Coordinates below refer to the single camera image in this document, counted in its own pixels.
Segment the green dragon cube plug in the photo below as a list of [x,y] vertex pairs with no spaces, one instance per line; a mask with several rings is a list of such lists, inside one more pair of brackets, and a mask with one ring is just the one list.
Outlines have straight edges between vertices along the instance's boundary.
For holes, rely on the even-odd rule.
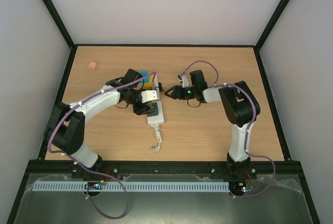
[[158,104],[157,103],[151,104],[151,109],[147,113],[147,117],[157,116],[158,114],[159,114]]

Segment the white power strip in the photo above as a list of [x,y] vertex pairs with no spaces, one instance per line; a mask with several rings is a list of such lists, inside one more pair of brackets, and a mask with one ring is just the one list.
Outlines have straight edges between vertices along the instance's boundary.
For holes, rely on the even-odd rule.
[[163,109],[162,109],[162,102],[161,102],[161,89],[159,89],[159,83],[158,83],[158,77],[155,76],[153,80],[153,84],[155,86],[158,100],[153,103],[155,112],[151,116],[147,116],[147,122],[150,126],[156,125],[156,124],[164,124],[164,115],[163,115]]

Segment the pink cube plug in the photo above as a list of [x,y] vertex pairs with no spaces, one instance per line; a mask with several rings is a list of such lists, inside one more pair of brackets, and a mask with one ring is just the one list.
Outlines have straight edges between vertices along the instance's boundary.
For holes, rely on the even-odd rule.
[[87,67],[89,70],[96,70],[98,67],[98,63],[95,61],[90,61]]

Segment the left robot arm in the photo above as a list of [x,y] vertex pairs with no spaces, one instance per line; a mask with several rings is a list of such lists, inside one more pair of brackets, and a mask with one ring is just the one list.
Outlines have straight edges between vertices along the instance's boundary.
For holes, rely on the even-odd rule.
[[126,102],[136,115],[153,112],[152,99],[144,99],[145,89],[136,89],[139,82],[154,78],[155,72],[142,76],[129,69],[120,81],[112,79],[97,92],[71,104],[57,103],[47,123],[44,139],[49,153],[61,153],[92,173],[101,171],[103,160],[84,144],[85,125],[100,112]]

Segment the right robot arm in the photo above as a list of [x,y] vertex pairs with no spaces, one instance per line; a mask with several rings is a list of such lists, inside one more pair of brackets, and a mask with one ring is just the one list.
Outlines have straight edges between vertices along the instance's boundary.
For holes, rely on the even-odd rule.
[[221,102],[232,124],[231,146],[227,153],[226,171],[232,178],[239,178],[251,170],[249,142],[251,131],[261,109],[245,81],[209,87],[202,70],[192,71],[191,85],[185,75],[178,76],[181,85],[175,85],[164,94],[172,99],[195,99],[199,104]]

